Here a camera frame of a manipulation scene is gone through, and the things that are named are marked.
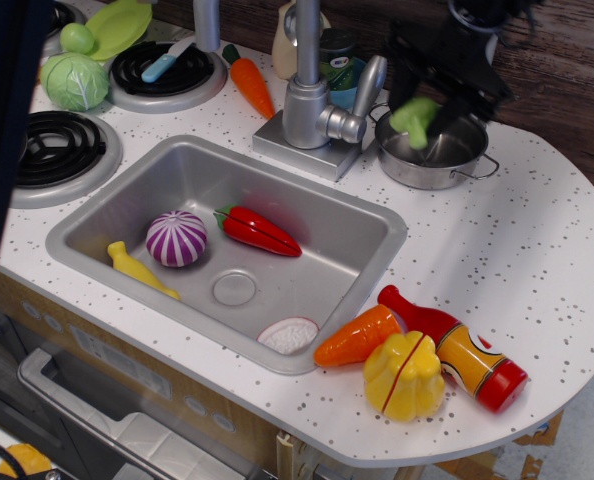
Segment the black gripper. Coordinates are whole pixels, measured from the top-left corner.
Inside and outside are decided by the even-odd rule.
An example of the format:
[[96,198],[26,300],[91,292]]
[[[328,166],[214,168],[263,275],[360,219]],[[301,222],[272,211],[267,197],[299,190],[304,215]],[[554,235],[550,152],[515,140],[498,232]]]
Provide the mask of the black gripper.
[[439,136],[470,115],[492,119],[513,93],[488,62],[489,39],[452,16],[437,29],[392,21],[386,39],[394,67],[388,105],[403,106],[422,84],[441,93],[444,103],[426,130],[428,137]]

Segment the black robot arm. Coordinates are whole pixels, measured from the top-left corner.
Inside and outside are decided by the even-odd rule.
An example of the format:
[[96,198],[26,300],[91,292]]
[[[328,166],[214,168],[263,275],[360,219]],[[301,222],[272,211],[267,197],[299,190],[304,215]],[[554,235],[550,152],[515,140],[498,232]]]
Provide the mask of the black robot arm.
[[514,96],[492,67],[487,48],[492,39],[505,43],[504,27],[524,16],[529,33],[516,48],[532,43],[533,1],[449,1],[449,15],[431,28],[395,19],[385,48],[394,74],[388,106],[396,112],[411,100],[422,84],[444,96],[444,103],[429,125],[434,135],[459,118],[474,116],[486,123]]

